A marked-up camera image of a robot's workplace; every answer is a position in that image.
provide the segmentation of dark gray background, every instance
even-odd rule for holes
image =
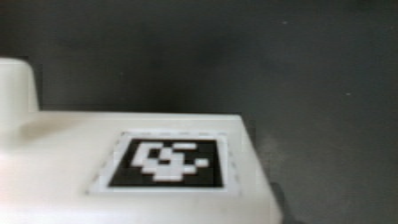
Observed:
[[[43,110],[244,115],[308,224],[398,223],[395,0],[2,0]]]

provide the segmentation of white border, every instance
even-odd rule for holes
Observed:
[[[134,139],[160,139],[160,140],[215,140],[219,148],[219,160],[221,160],[221,174],[223,174],[223,185],[224,187],[203,188],[203,187],[109,187],[109,182],[114,176],[118,165],[128,150],[128,145]],[[228,147],[228,135],[224,132],[207,131],[167,131],[167,130],[128,130],[123,133],[112,156],[107,160],[105,166],[100,169],[100,174],[95,183],[89,187],[89,193],[217,193],[228,195],[240,194],[239,180],[235,166],[231,165],[231,151]]]

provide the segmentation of black square marker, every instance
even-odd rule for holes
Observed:
[[[134,139],[109,187],[223,188],[217,140]]]

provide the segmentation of white surface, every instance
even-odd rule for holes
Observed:
[[[0,223],[281,223],[239,116],[38,112],[32,87],[31,67],[0,59]],[[239,195],[88,194],[127,130],[226,133]]]

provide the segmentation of white cylindrical object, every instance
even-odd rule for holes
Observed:
[[[38,112],[32,68],[22,60],[0,58],[0,141]]]

